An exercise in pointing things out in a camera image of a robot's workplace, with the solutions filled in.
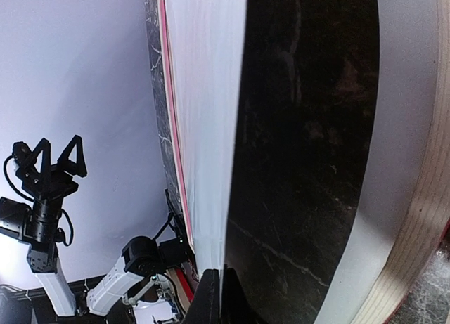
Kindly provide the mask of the light wooden picture frame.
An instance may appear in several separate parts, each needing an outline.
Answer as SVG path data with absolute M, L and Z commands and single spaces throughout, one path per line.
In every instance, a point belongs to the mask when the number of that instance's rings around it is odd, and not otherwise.
M 435 253 L 449 226 L 449 0 L 437 0 L 437 41 L 436 91 L 418 180 L 387 263 L 350 323 L 388 322 Z M 226 239 L 224 254 L 223 268 L 218 270 L 223 311 Z

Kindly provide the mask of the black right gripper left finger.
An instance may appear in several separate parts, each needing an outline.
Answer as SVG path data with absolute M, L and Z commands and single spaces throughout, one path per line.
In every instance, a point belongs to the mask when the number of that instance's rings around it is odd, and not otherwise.
M 218 324 L 220 279 L 217 269 L 204 271 L 182 324 Z

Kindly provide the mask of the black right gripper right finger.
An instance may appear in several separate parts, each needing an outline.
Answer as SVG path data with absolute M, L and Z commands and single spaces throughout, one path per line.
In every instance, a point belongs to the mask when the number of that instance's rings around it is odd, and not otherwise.
M 228 324 L 266 323 L 250 306 L 236 271 L 228 266 L 224 271 L 224 322 Z

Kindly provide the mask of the landscape photo print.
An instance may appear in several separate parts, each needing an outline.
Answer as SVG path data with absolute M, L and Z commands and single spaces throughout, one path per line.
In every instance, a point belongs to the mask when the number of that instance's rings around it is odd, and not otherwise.
M 222 270 L 247 0 L 157 0 L 165 90 L 197 271 Z

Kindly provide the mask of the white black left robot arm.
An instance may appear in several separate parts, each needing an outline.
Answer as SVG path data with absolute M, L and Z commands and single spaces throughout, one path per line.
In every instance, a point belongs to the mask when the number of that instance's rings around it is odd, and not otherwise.
M 77 295 L 64 276 L 58 244 L 69 247 L 74 239 L 75 232 L 66 234 L 59 221 L 70 218 L 63 201 L 79 188 L 74 178 L 87 175 L 82 137 L 73 136 L 56 163 L 51 163 L 51 144 L 46 138 L 35 148 L 16 142 L 3 163 L 6 178 L 9 162 L 14 162 L 22 187 L 17 188 L 12 181 L 8 184 L 23 201 L 1 198 L 1 234 L 28 246 L 27 264 L 41 283 L 57 320 L 106 318 L 116 303 L 136 306 L 152 287 L 179 318 L 184 317 L 186 311 L 176 284 L 166 272 L 189 261 L 191 252 L 184 225 L 173 209 L 156 235 L 129 240 L 97 285 Z

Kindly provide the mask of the white mat board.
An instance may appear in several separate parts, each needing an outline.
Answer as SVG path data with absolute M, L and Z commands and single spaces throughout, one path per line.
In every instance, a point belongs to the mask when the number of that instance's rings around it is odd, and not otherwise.
M 437 0 L 378 0 L 373 133 L 349 240 L 317 323 L 350 323 L 387 263 L 416 186 L 436 91 Z

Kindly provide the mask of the clear acrylic sheet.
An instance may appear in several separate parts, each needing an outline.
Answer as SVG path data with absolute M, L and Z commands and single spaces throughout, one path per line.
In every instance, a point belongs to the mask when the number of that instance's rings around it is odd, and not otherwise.
M 361 194 L 377 0 L 247 0 L 226 266 L 266 323 L 313 323 Z

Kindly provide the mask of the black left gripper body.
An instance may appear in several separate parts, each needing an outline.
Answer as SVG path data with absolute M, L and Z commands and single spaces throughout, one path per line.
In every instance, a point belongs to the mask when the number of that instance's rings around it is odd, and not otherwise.
M 22 189 L 35 200 L 64 198 L 77 192 L 79 188 L 73 175 L 57 164 L 45 169 L 43 174 L 34 166 L 18 167 L 15 175 L 22 181 Z

